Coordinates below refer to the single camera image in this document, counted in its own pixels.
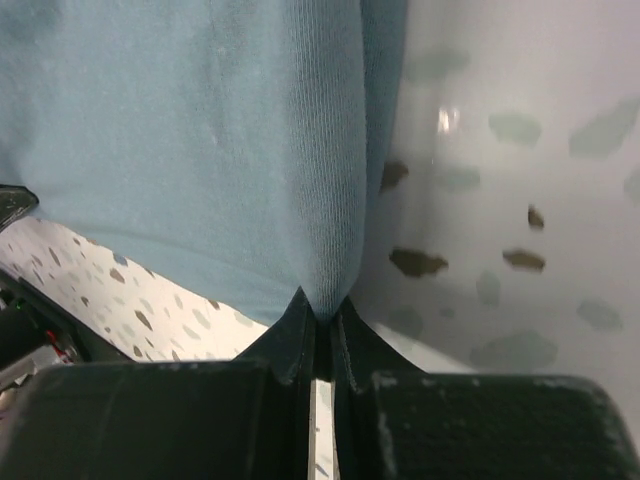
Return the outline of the blue t-shirt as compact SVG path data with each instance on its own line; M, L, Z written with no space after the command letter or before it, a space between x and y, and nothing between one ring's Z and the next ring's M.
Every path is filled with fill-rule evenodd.
M246 316L334 315L390 149L403 1L5 1L1 180Z

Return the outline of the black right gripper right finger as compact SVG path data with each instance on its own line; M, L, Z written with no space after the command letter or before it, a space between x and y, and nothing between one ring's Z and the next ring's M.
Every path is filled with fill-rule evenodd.
M610 396L580 377L428 373L344 302L331 327L343 479L635 479Z

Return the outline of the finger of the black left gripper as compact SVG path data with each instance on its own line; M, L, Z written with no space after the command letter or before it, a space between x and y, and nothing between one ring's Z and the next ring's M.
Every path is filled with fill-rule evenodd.
M39 204L38 197L24 186L0 187L0 230L4 231Z

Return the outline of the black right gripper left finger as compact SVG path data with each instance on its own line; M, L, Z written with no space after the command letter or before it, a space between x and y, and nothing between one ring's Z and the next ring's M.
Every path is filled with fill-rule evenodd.
M305 479L315 319L302 292L227 361L59 366L1 433L5 479Z

